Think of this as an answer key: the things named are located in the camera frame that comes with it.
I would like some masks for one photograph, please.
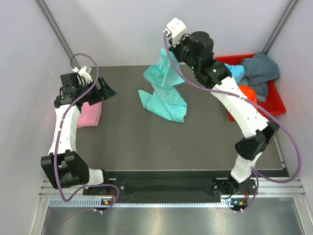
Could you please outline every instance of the black bracket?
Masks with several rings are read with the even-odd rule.
[[[60,88],[60,95],[56,97],[54,106],[59,108],[61,105],[71,104],[77,97],[87,91],[94,82],[86,84],[84,77],[81,77],[78,73],[68,73],[61,75],[62,87]],[[105,82],[103,77],[98,78],[100,89],[94,86],[91,91],[88,92],[82,99],[80,99],[76,106],[80,110],[84,102],[88,102],[89,105],[101,102],[116,95],[116,92],[112,90]]]
[[[244,159],[253,161],[260,152],[265,150],[278,129],[276,122],[269,122],[268,126],[262,131],[257,131],[255,136],[243,138],[236,143],[237,153]]]
[[[123,195],[126,190],[126,180],[105,180],[105,184],[112,184],[118,187],[120,195]],[[85,196],[102,196],[102,195],[111,195],[111,190],[109,187],[89,187],[85,188],[83,195]]]
[[[245,189],[247,189],[250,194],[254,193],[256,189],[255,181],[248,179],[241,184],[237,183],[234,185],[231,179],[213,180],[214,193],[221,198],[223,198],[223,195],[244,195]]]
[[[238,212],[238,211],[241,211],[248,206],[248,201],[246,199],[242,199],[242,198],[240,198],[240,199],[232,198],[231,199],[231,205],[232,206],[230,208],[233,211]]]
[[[50,153],[49,156],[42,157],[40,164],[52,186],[57,189],[58,186],[55,181],[53,167],[53,153]],[[62,188],[69,188],[75,185],[85,185],[88,183],[88,166],[76,152],[66,151],[63,154],[58,154],[57,165]]]

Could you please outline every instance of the blue cloth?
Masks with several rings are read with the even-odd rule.
[[[179,69],[179,63],[174,54],[171,53],[171,56]],[[175,72],[165,49],[161,50],[158,64],[151,65],[143,76],[154,88],[153,94],[143,90],[138,91],[143,107],[167,120],[184,122],[187,104],[174,86],[185,81]]]
[[[240,82],[240,80],[245,74],[245,68],[241,65],[229,65],[229,64],[225,65],[231,71],[236,83]]]

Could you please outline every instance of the red tray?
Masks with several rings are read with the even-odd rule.
[[[244,58],[251,58],[255,54],[248,54],[248,55],[233,55],[233,56],[222,56],[222,57],[216,57],[215,59],[218,61],[221,61],[223,63],[227,63],[229,65],[239,65],[242,62],[242,59]],[[258,105],[265,108],[267,111],[269,111],[270,114],[273,116],[277,116],[280,114],[284,114],[286,112],[285,105],[274,85],[273,81],[268,82],[268,96],[266,98],[266,102],[257,102]],[[229,119],[231,121],[235,121],[235,119],[232,117],[230,113],[228,113]]]

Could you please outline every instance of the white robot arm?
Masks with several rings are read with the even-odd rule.
[[[97,102],[102,102],[116,93],[106,84],[102,77],[99,77],[98,81],[101,88],[97,89],[97,87],[94,87],[78,103],[70,107],[67,115],[63,118],[70,104],[93,84],[90,71],[91,68],[85,66],[80,70],[73,68],[74,73],[61,75],[63,86],[60,88],[60,95],[54,101],[56,112],[54,138],[48,156],[42,157],[41,159],[41,166],[55,189],[57,189],[57,185],[53,170],[53,155],[56,145],[58,147],[58,172],[63,188],[75,185],[97,185],[105,183],[107,180],[104,170],[88,168],[87,164],[76,153],[76,129],[84,102],[88,102],[89,105],[92,105]],[[57,136],[60,130],[60,140],[57,142]]]
[[[206,32],[188,34],[185,24],[177,18],[167,24],[165,31],[169,50],[179,62],[184,62],[194,70],[198,82],[211,90],[234,93],[241,97],[212,92],[235,118],[244,135],[235,145],[238,156],[229,177],[229,194],[238,193],[250,179],[252,167],[278,130],[278,125],[269,122],[251,104],[242,100],[246,97],[231,72],[222,62],[214,60],[213,40]]]

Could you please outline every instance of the purple cable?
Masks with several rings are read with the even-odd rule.
[[[258,194],[258,190],[259,190],[259,176],[256,172],[257,170],[256,169],[252,169],[252,173],[254,174],[255,178],[256,178],[256,189],[255,189],[255,192],[253,194],[253,197],[251,199],[251,201],[249,202],[249,204],[246,206],[246,208],[243,209],[243,212],[246,212],[248,210],[248,208],[252,205],[256,195]]]
[[[70,65],[72,66],[72,68],[74,68],[73,66],[73,59],[78,56],[78,55],[82,55],[82,56],[85,56],[87,58],[89,58],[94,66],[96,67],[96,79],[94,80],[93,84],[91,85],[91,87],[89,87],[83,94],[81,94],[79,97],[77,97],[70,105],[69,107],[65,110],[63,116],[62,116],[62,120],[60,122],[60,127],[59,127],[59,132],[58,132],[58,135],[57,135],[57,139],[56,139],[56,144],[55,144],[55,148],[54,148],[54,156],[53,156],[53,168],[54,168],[54,174],[55,174],[55,181],[56,181],[56,184],[58,186],[58,190],[59,190],[59,193],[60,193],[60,196],[62,198],[63,201],[65,202],[69,202],[74,196],[75,194],[82,190],[83,188],[86,188],[88,186],[81,186],[80,188],[78,188],[68,199],[65,198],[64,196],[64,193],[62,191],[62,187],[61,187],[61,183],[60,183],[60,178],[59,178],[59,172],[58,172],[58,164],[57,164],[57,156],[58,156],[58,147],[59,147],[59,142],[60,142],[60,137],[61,137],[61,131],[62,131],[62,127],[63,127],[63,122],[64,122],[64,119],[67,115],[67,113],[69,112],[69,110],[71,109],[71,107],[73,107],[81,98],[83,98],[86,94],[88,94],[93,88],[94,86],[96,85],[97,81],[98,81],[98,78],[99,78],[99,68],[98,68],[98,65],[97,63],[95,62],[95,60],[93,58],[91,58],[89,55],[87,54],[84,54],[84,53],[77,53],[77,54],[74,54],[71,59],[70,59]],[[117,186],[115,185],[111,185],[111,184],[100,184],[100,185],[91,185],[89,187],[113,187],[117,190],[117,195],[115,197],[115,200],[111,203],[111,205],[105,210],[105,212],[111,210],[112,206],[115,204],[115,202],[117,201],[118,197],[119,197],[119,189]]]
[[[108,212],[109,210],[111,210],[112,207],[113,207],[113,205],[116,203],[116,201],[117,201],[118,198],[119,198],[119,189],[118,189],[118,187],[115,186],[115,185],[111,185],[111,184],[92,185],[92,186],[90,186],[90,187],[113,187],[113,188],[116,189],[117,195],[116,195],[114,201],[111,203],[111,205],[110,205],[108,208],[106,208],[104,211],[102,211],[102,213],[106,213],[106,212]],[[84,208],[84,209],[82,209],[82,210],[79,210],[79,211],[75,212],[74,214],[72,214],[71,216],[69,216],[68,218],[66,218],[66,219],[65,219],[61,224],[59,224],[57,227],[53,226],[53,229],[57,229],[57,228],[61,227],[63,224],[65,224],[65,223],[68,222],[70,219],[72,219],[73,217],[75,217],[76,215],[78,215],[78,214],[80,214],[80,213],[82,213],[82,212],[94,211],[94,210],[95,210],[94,208]]]
[[[231,93],[231,92],[225,92],[225,91],[217,91],[217,90],[212,90],[212,89],[208,89],[208,88],[204,88],[204,87],[201,87],[201,86],[198,86],[196,84],[194,84],[193,82],[189,81],[180,71],[179,69],[176,67],[175,63],[174,63],[174,60],[173,58],[171,57],[171,54],[170,54],[170,51],[168,49],[168,46],[167,46],[167,31],[164,32],[164,46],[165,46],[165,50],[166,50],[166,53],[167,53],[167,56],[174,68],[174,70],[176,71],[176,73],[182,78],[185,80],[185,82],[189,83],[191,86],[193,87],[196,87],[200,90],[203,90],[203,91],[207,91],[207,92],[213,92],[213,93],[220,93],[220,94],[227,94],[227,95],[231,95],[231,96],[234,96],[234,97],[237,97],[237,98],[241,98],[239,95],[237,94],[234,94],[234,93]],[[300,170],[301,170],[301,165],[302,165],[302,159],[301,159],[301,152],[300,152],[300,149],[299,149],[299,146],[296,142],[296,140],[294,139],[294,137],[292,136],[291,132],[280,122],[278,121],[272,114],[270,114],[267,110],[265,110],[263,107],[261,107],[260,105],[254,103],[253,101],[249,100],[249,99],[243,99],[245,102],[248,102],[249,104],[252,104],[253,106],[255,107],[258,107],[261,111],[263,111],[268,117],[270,117],[274,122],[276,122],[285,132],[286,134],[289,136],[290,140],[292,141],[293,143],[293,146],[295,148],[295,151],[296,151],[296,154],[297,154],[297,157],[298,157],[298,167],[297,167],[297,170],[295,172],[295,174],[293,176],[291,176],[289,179],[287,180],[274,180],[274,179],[271,179],[267,176],[265,176],[264,174],[260,173],[259,171],[255,170],[255,173],[258,174],[259,176],[269,180],[269,181],[272,181],[272,182],[275,182],[275,183],[288,183],[290,181],[293,181],[299,174]]]

